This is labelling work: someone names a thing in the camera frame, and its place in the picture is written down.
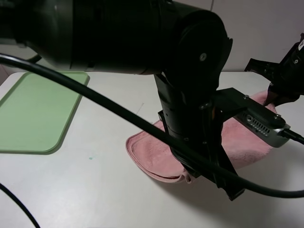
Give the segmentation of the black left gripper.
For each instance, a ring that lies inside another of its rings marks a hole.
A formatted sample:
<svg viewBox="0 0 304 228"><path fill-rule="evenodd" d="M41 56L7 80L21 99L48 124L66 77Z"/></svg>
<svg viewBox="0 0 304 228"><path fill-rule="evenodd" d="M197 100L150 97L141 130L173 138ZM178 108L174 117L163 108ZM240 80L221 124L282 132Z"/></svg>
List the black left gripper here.
<svg viewBox="0 0 304 228"><path fill-rule="evenodd" d="M155 75L154 79L162 105L159 114L165 132L195 151L196 156L235 172L222 146L223 122L220 112L213 114L212 107L201 109L199 105L188 105L182 92L173 88L164 76ZM201 176L192 163L182 162L182 165L193 178Z"/></svg>

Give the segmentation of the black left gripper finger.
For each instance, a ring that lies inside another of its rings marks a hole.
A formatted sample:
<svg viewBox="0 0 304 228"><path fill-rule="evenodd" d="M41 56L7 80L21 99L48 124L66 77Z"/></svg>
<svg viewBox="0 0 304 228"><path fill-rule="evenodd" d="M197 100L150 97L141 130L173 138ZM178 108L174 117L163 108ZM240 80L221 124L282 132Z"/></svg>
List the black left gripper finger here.
<svg viewBox="0 0 304 228"><path fill-rule="evenodd" d="M237 172L231 163L229 163L229 164L225 163L224 166L222 166L221 164L216 164L216 163L214 163L213 165L215 165L216 167L223 168L223 169L237 175ZM213 172L212 172L212 182L219 189L223 189L231 201L235 200L237 197L239 197L240 195L242 195L245 192L245 189L243 187L235 184L231 180L222 178Z"/></svg>

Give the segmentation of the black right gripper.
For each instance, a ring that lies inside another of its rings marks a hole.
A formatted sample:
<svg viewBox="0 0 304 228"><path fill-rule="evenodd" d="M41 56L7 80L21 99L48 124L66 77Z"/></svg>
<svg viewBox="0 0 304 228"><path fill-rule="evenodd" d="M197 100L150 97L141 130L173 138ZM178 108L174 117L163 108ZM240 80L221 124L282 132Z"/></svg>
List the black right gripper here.
<svg viewBox="0 0 304 228"><path fill-rule="evenodd" d="M293 45L280 63L251 58L244 71L262 76L276 71L263 106L295 102L304 94L304 34L301 33L300 41Z"/></svg>

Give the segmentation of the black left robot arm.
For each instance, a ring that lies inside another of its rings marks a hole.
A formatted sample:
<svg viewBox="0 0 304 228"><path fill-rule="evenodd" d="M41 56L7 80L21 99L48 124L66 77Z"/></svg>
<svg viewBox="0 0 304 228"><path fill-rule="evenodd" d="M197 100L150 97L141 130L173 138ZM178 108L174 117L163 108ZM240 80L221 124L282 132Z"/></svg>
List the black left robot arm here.
<svg viewBox="0 0 304 228"><path fill-rule="evenodd" d="M57 82L166 143L190 173L230 200L244 192L222 147L223 117L214 103L233 43L217 14L172 0L3 0L0 41L28 47L58 68L154 75L164 130L35 57L0 56L1 63Z"/></svg>

